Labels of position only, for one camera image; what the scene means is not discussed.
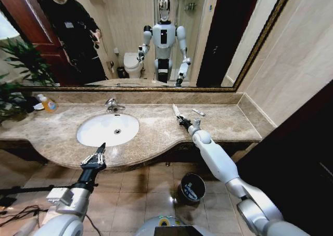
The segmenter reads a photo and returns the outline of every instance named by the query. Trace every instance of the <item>gold mirror frame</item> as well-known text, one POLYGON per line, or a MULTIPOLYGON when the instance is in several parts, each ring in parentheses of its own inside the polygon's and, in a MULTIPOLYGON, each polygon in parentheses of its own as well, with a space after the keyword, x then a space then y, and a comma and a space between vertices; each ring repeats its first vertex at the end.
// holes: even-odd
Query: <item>gold mirror frame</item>
POLYGON ((179 92, 236 92, 244 79, 246 73, 249 71, 255 58, 257 57, 261 47, 270 34, 275 22, 277 21, 280 13, 288 0, 277 0, 274 8, 268 17, 265 26, 261 30, 248 58, 246 59, 238 77, 236 78, 232 87, 219 87, 219 88, 202 88, 202 87, 20 87, 20 91, 179 91, 179 92))

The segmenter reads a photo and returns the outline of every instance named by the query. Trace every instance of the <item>person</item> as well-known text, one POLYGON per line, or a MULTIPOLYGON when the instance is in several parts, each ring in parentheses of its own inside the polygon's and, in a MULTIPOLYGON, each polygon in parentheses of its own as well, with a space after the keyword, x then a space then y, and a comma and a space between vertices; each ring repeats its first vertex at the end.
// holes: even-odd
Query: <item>person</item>
POLYGON ((101 31, 94 19, 76 0, 42 0, 78 81, 87 84, 106 80, 97 51, 101 31))

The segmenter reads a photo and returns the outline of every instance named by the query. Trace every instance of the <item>hand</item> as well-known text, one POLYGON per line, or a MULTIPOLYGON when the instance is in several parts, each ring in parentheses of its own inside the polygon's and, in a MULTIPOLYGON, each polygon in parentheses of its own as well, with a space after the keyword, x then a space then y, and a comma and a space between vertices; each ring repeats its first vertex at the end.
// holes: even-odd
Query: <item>hand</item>
POLYGON ((95 44, 100 44, 100 38, 101 38, 101 33, 99 30, 96 30, 96 32, 93 32, 90 30, 92 35, 96 38, 96 41, 94 41, 95 44))

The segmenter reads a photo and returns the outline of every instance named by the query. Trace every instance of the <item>white sink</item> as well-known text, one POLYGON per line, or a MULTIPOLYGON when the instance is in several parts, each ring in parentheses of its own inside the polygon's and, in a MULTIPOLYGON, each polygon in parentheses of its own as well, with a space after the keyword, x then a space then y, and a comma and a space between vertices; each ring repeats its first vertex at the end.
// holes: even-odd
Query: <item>white sink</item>
POLYGON ((76 135, 78 141, 86 146, 116 146, 132 140, 139 131, 136 118, 124 114, 96 116, 84 122, 76 135))

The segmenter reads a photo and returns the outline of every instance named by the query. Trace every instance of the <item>trash can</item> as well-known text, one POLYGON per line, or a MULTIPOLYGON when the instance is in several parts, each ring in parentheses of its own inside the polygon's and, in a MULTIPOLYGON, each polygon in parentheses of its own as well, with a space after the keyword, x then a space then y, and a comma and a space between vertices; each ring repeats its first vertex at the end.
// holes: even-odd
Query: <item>trash can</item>
POLYGON ((186 204, 195 204, 204 197, 206 187, 203 179, 194 173, 187 173, 178 186, 178 194, 186 204))
POLYGON ((117 73, 119 78, 129 78, 128 73, 125 71, 124 66, 120 66, 117 68, 117 73))

